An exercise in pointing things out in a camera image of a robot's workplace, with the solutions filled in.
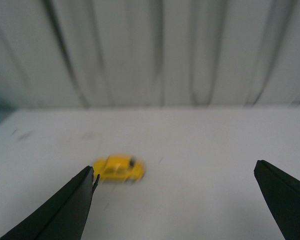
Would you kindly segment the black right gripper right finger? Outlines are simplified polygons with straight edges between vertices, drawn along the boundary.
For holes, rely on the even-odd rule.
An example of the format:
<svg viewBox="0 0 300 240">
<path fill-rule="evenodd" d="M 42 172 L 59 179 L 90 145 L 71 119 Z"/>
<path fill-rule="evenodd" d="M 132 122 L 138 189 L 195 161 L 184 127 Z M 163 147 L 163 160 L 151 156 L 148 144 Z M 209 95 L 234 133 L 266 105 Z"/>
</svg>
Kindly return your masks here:
<svg viewBox="0 0 300 240">
<path fill-rule="evenodd" d="M 265 160 L 254 176 L 284 239 L 300 240 L 300 181 Z"/>
</svg>

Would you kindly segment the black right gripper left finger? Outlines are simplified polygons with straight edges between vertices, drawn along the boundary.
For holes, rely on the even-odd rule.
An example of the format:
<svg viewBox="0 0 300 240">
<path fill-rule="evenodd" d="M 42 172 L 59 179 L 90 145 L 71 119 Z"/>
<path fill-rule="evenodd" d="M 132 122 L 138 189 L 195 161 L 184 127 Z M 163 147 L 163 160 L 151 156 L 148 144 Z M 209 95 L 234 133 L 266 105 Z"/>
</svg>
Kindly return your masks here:
<svg viewBox="0 0 300 240">
<path fill-rule="evenodd" d="M 86 166 L 1 240 L 80 240 L 99 178 Z"/>
</svg>

